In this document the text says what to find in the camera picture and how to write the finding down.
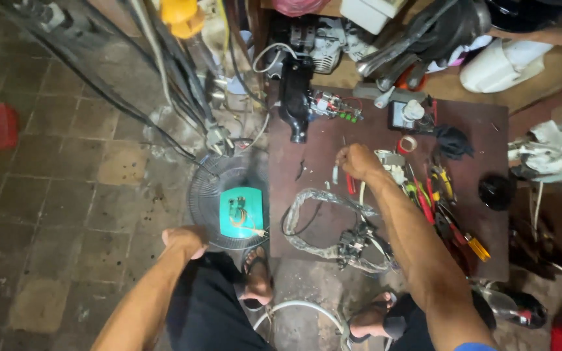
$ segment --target white container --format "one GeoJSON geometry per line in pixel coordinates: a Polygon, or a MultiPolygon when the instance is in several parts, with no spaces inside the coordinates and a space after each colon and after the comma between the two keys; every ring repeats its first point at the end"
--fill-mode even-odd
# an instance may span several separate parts
{"type": "Polygon", "coordinates": [[[341,0],[340,13],[376,35],[406,2],[407,0],[341,0]]]}
{"type": "Polygon", "coordinates": [[[461,70],[459,80],[471,92],[503,91],[541,73],[543,55],[551,48],[551,44],[497,39],[461,70]]]}

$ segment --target yellow screwdriver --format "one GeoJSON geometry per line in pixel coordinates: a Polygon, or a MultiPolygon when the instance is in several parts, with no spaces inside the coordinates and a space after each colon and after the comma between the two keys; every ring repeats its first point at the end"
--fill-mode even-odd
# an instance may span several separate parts
{"type": "Polygon", "coordinates": [[[472,251],[474,251],[476,256],[478,256],[481,261],[486,262],[488,259],[491,259],[489,252],[485,250],[478,239],[473,238],[471,235],[466,233],[465,240],[468,242],[468,245],[472,248],[472,251]]]}

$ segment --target tape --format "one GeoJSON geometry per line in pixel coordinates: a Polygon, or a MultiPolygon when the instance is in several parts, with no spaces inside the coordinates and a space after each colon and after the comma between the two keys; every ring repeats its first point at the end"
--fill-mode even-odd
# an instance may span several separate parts
{"type": "Polygon", "coordinates": [[[418,141],[411,136],[403,136],[401,140],[398,141],[397,149],[402,155],[408,154],[418,147],[418,141]]]}

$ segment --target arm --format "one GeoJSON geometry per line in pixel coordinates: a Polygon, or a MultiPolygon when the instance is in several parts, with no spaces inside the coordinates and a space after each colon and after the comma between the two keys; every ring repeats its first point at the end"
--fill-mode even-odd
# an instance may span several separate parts
{"type": "Polygon", "coordinates": [[[189,260],[201,257],[206,249],[200,233],[201,228],[193,226],[162,233],[166,248],[157,263],[121,300],[91,351],[152,350],[179,275],[189,260]]]}
{"type": "Polygon", "coordinates": [[[339,152],[337,163],[354,178],[365,181],[376,197],[409,292],[426,313],[435,350],[452,351],[467,342],[497,348],[474,308],[463,271],[374,153],[353,144],[339,152]]]}

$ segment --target forearm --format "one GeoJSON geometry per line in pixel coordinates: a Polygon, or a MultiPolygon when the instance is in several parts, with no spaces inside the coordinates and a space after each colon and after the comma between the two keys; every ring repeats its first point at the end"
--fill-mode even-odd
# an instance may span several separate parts
{"type": "Polygon", "coordinates": [[[470,299],[465,276],[422,212],[385,172],[366,179],[377,199],[410,294],[426,311],[435,296],[470,299]]]}
{"type": "Polygon", "coordinates": [[[187,244],[167,247],[157,263],[121,300],[91,351],[151,349],[164,325],[179,276],[195,251],[194,246],[187,244]]]}

